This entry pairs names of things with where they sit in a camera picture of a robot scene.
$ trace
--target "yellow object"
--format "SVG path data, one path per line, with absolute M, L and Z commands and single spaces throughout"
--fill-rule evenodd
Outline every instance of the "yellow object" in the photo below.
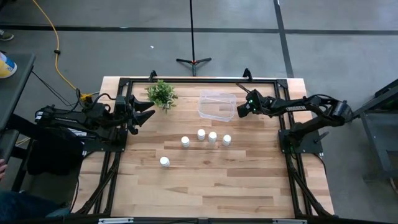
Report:
M 69 80 L 67 80 L 67 79 L 62 75 L 61 71 L 58 69 L 58 58 L 59 58 L 59 55 L 60 55 L 60 38 L 59 38 L 59 36 L 58 36 L 58 32 L 57 32 L 57 30 L 55 29 L 54 25 L 52 24 L 50 18 L 46 15 L 46 13 L 45 13 L 44 10 L 39 6 L 39 4 L 37 4 L 36 0 L 32 0 L 32 1 L 33 1 L 33 3 L 37 6 L 37 8 L 43 13 L 43 15 L 45 16 L 45 18 L 48 20 L 48 22 L 50 23 L 52 29 L 54 30 L 55 37 L 57 38 L 57 49 L 54 50 L 54 52 L 55 52 L 55 69 L 56 69 L 57 73 L 61 76 L 61 78 L 62 78 L 67 84 L 69 84 L 70 87 L 72 87 L 74 90 L 76 90 L 76 87 L 75 87 Z
M 10 77 L 17 71 L 17 64 L 13 60 L 7 58 L 0 53 L 0 78 Z

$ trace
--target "wooden table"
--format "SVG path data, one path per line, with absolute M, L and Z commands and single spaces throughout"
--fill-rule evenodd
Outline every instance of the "wooden table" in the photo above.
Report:
M 104 77 L 101 92 L 116 96 L 119 78 Z M 306 95 L 303 79 L 288 79 L 288 84 L 291 99 Z M 112 216 L 293 218 L 286 162 L 277 138 L 278 118 L 255 114 L 239 118 L 236 114 L 227 123 L 203 119 L 197 111 L 201 90 L 232 93 L 237 104 L 245 102 L 246 93 L 234 84 L 225 83 L 173 85 L 178 94 L 177 107 L 168 114 L 154 107 L 155 115 L 139 128 L 139 134 L 128 137 L 119 166 Z M 146 100 L 147 86 L 135 83 L 133 94 L 139 100 Z M 275 95 L 272 85 L 244 86 L 256 88 L 263 96 Z M 106 98 L 101 101 L 113 105 Z M 301 122 L 312 118 L 310 112 L 294 116 Z M 200 128 L 206 133 L 217 132 L 217 143 L 199 141 L 196 133 Z M 221 144 L 225 134 L 232 137 L 228 147 Z M 180 145 L 182 136 L 190 138 L 188 149 Z M 96 152 L 84 160 L 75 210 L 98 185 L 103 156 L 103 152 Z M 167 169 L 159 164 L 162 156 L 170 159 L 171 166 Z M 302 157 L 309 189 L 333 213 L 322 163 L 311 154 Z M 297 192 L 300 208 L 305 211 L 301 190 Z

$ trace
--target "concrete floor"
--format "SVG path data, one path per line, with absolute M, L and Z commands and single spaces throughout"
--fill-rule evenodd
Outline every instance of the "concrete floor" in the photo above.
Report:
M 398 3 L 385 0 L 280 0 L 286 29 L 397 30 Z M 40 0 L 56 25 L 115 27 L 189 27 L 186 0 Z M 277 29 L 272 0 L 193 0 L 196 27 Z M 1 23 L 47 24 L 30 0 L 18 0 L 0 13 Z M 13 30 L 16 37 L 1 42 L 10 53 L 33 52 L 34 70 L 63 96 L 74 92 L 55 73 L 55 37 L 50 31 Z M 186 32 L 59 32 L 60 69 L 83 92 L 98 91 L 105 75 L 190 76 L 175 58 L 190 59 Z M 197 58 L 213 61 L 198 69 L 199 76 L 239 77 L 248 67 L 255 77 L 287 77 L 279 34 L 196 33 Z M 355 110 L 398 75 L 396 35 L 287 35 L 294 76 L 304 78 L 308 94 L 324 93 L 348 100 Z M 34 111 L 56 104 L 54 96 L 35 78 L 17 106 L 17 113 L 33 120 Z M 344 218 L 398 222 L 398 198 L 387 181 L 364 183 L 373 170 L 373 154 L 359 120 L 339 128 L 325 128 L 323 140 L 328 183 L 335 213 Z M 12 175 L 2 182 L 9 186 Z M 74 182 L 56 184 L 35 178 L 30 189 L 52 198 Z M 50 192 L 45 186 L 56 186 Z

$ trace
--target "clear plastic container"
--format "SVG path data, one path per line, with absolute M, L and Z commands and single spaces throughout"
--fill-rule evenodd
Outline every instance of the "clear plastic container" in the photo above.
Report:
M 202 118 L 231 121 L 235 115 L 236 96 L 213 90 L 200 92 L 198 112 Z

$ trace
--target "artificial plant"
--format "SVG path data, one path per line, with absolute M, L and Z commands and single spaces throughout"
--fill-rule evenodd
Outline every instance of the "artificial plant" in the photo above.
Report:
M 155 85 L 145 88 L 147 90 L 148 99 L 155 103 L 156 106 L 162 108 L 167 113 L 167 110 L 176 106 L 174 100 L 178 99 L 174 92 L 174 87 L 163 80 L 158 80 Z

